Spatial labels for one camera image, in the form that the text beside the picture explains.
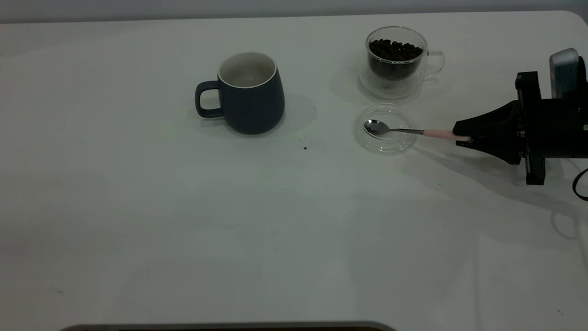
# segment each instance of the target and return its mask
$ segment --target metal spoon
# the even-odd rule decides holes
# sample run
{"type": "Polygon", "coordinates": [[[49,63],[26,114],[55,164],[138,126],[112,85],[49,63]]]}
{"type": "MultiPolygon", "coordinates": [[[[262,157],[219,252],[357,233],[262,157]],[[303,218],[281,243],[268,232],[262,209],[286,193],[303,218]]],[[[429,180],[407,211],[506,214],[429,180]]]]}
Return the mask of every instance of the metal spoon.
{"type": "Polygon", "coordinates": [[[414,130],[414,129],[391,129],[384,122],[378,120],[367,120],[363,123],[363,127],[366,131],[373,135],[382,135],[387,132],[404,132],[412,134],[420,134],[425,137],[442,138],[457,141],[470,141],[470,137],[464,137],[461,135],[454,135],[453,132],[447,130],[414,130]]]}

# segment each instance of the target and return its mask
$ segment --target coffee bean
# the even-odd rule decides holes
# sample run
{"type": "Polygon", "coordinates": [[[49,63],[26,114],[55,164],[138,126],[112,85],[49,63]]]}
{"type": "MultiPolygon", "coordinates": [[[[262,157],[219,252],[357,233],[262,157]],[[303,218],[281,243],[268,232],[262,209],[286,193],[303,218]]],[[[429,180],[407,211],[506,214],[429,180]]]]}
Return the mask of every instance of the coffee bean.
{"type": "Polygon", "coordinates": [[[393,41],[389,39],[374,40],[369,44],[370,50],[383,59],[392,61],[407,61],[418,57],[423,50],[412,44],[393,41]]]}
{"type": "MultiPolygon", "coordinates": [[[[393,41],[388,39],[374,40],[369,43],[370,51],[378,58],[389,61],[409,61],[417,58],[423,53],[420,47],[412,44],[393,41]]],[[[400,81],[412,75],[418,68],[419,62],[415,61],[408,64],[394,64],[379,60],[378,58],[368,57],[370,69],[377,76],[391,81],[400,81]]]]}

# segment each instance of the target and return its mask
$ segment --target double-walled glass cup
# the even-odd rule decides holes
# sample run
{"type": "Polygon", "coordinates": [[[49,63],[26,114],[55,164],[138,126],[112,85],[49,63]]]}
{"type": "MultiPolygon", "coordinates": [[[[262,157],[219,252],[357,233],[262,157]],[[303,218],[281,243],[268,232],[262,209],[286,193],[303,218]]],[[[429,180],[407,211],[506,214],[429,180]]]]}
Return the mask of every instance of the double-walled glass cup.
{"type": "Polygon", "coordinates": [[[445,65],[442,51],[429,49],[427,40],[420,33],[405,27],[384,27],[373,31],[367,36],[365,53],[359,77],[370,92],[387,100],[408,97],[425,78],[434,76],[445,65]],[[370,43],[380,39],[412,44],[423,51],[416,58],[406,61],[384,59],[370,49],[370,43]],[[440,61],[427,67],[428,58],[433,56],[439,57],[440,61]]]}

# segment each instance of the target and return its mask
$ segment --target robotic arm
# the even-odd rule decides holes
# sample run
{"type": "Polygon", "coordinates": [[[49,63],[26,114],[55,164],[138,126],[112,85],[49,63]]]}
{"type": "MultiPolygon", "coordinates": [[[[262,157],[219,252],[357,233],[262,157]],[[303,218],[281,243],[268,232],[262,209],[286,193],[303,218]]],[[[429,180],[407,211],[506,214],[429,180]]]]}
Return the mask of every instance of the robotic arm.
{"type": "MultiPolygon", "coordinates": [[[[458,146],[501,158],[525,159],[528,185],[545,182],[545,158],[588,158],[588,82],[584,60],[573,48],[550,57],[552,99],[541,99],[537,72],[520,72],[518,100],[453,127],[472,140],[458,146]]],[[[575,186],[582,172],[574,181],[575,186]]]]}

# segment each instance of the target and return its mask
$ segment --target mug handle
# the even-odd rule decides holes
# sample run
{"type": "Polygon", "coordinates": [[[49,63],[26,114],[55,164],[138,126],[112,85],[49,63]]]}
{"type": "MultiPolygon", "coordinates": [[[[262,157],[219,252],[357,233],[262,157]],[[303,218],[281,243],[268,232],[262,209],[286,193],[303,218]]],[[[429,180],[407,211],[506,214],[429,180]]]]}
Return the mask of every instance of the mug handle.
{"type": "Polygon", "coordinates": [[[439,71],[441,71],[441,69],[443,69],[443,66],[445,66],[445,54],[443,54],[442,51],[438,49],[430,49],[429,52],[427,52],[427,56],[439,57],[441,60],[436,65],[431,66],[431,69],[427,70],[428,72],[433,73],[425,76],[425,79],[435,76],[439,73],[439,71]]]}
{"type": "Polygon", "coordinates": [[[208,90],[218,90],[219,89],[219,82],[218,81],[208,81],[202,82],[198,84],[196,87],[196,94],[194,95],[194,102],[196,103],[196,111],[198,115],[202,117],[219,117],[222,116],[222,110],[220,108],[217,109],[204,109],[200,106],[200,95],[204,91],[208,90]]]}

